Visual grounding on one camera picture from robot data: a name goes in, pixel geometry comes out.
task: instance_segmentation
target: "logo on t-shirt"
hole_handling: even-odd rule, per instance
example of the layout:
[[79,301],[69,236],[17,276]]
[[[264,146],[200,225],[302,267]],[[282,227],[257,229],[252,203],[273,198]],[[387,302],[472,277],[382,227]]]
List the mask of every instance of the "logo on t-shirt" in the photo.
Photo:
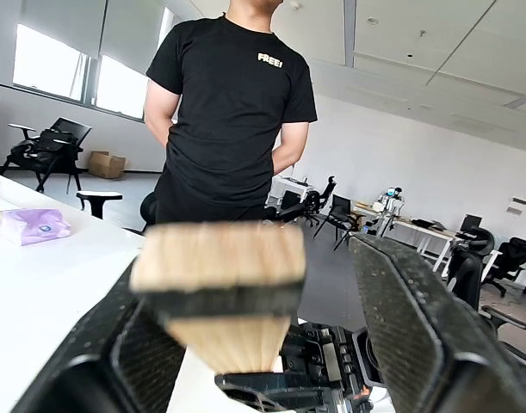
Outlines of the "logo on t-shirt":
[[281,60],[278,60],[276,58],[271,58],[266,53],[259,53],[259,61],[261,61],[261,60],[263,62],[268,63],[269,65],[273,65],[273,66],[276,66],[276,67],[282,67],[282,65],[283,65],[283,62]]

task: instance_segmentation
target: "man's arm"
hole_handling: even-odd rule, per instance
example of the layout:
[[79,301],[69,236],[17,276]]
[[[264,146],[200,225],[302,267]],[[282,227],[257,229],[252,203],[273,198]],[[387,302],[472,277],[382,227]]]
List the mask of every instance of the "man's arm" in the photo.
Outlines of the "man's arm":
[[145,124],[164,147],[169,141],[169,129],[174,125],[171,118],[179,100],[180,95],[169,92],[152,80],[148,82],[144,106]]
[[305,150],[308,137],[308,122],[284,123],[282,125],[282,143],[272,151],[274,175],[299,161]]

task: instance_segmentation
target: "gray floor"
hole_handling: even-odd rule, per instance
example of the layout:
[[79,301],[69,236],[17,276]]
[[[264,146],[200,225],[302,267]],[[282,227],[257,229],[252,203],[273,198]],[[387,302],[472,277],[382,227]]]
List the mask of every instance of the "gray floor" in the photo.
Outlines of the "gray floor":
[[[31,188],[36,186],[33,173],[11,170],[7,172],[7,177]],[[120,180],[105,180],[85,173],[81,175],[81,182],[83,189],[121,192],[123,200],[106,203],[104,218],[119,226],[141,229],[144,224],[139,216],[140,202],[153,190],[157,178],[157,175],[152,174],[126,174]],[[53,176],[45,185],[45,194],[80,207],[74,184],[71,184],[70,193],[65,194],[66,184],[66,176]],[[308,272],[300,317],[318,323],[342,325],[349,330],[361,328],[364,324],[362,308],[346,246],[332,252],[334,231],[328,225],[317,238],[313,238],[314,229],[307,225],[303,225],[303,228]],[[508,287],[506,297],[501,299],[497,290],[484,286],[481,303],[507,312],[526,323],[526,296],[521,297],[520,290]],[[500,339],[526,353],[526,331],[505,325],[500,330]]]

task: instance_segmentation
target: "purple tissue box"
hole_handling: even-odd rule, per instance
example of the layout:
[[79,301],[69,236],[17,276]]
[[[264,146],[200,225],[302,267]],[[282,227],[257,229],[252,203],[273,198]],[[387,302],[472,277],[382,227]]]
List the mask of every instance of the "purple tissue box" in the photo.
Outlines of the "purple tissue box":
[[14,209],[3,211],[0,235],[18,245],[42,243],[69,237],[71,226],[57,209]]

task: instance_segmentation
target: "wooden block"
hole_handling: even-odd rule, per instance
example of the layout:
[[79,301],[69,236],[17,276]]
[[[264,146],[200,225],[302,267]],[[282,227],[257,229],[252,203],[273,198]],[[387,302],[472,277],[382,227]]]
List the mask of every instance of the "wooden block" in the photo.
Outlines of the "wooden block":
[[[158,302],[154,309],[169,334],[190,346],[216,373],[251,373],[272,370],[293,315],[276,312],[270,298],[275,298],[274,292],[299,286],[297,295],[283,295],[295,301],[296,309],[305,272],[303,236],[295,226],[162,225],[148,232],[130,283],[146,302]],[[201,315],[185,317],[181,308],[162,304],[177,295],[199,299],[200,291],[232,292],[233,297],[241,288],[256,294],[257,313],[249,313],[246,306],[223,315],[222,308],[211,312],[204,305]]]

